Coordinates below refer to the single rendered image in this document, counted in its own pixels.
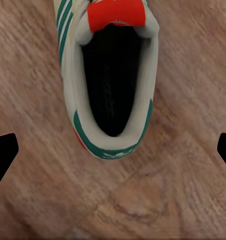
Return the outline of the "gym shoe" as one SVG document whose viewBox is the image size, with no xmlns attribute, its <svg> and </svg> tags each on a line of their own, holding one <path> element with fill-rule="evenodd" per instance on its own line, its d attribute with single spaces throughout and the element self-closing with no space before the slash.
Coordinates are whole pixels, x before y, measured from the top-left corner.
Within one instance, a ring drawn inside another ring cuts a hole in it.
<svg viewBox="0 0 226 240">
<path fill-rule="evenodd" d="M 93 156 L 130 155 L 148 128 L 160 26 L 147 0 L 53 0 L 69 119 Z"/>
</svg>

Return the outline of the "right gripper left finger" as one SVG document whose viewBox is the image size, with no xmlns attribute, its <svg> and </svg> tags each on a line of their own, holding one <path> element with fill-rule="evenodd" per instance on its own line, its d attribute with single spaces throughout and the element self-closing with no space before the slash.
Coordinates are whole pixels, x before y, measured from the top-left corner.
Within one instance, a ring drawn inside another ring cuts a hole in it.
<svg viewBox="0 0 226 240">
<path fill-rule="evenodd" d="M 14 133 L 0 136 L 0 182 L 18 152 L 18 140 Z"/>
</svg>

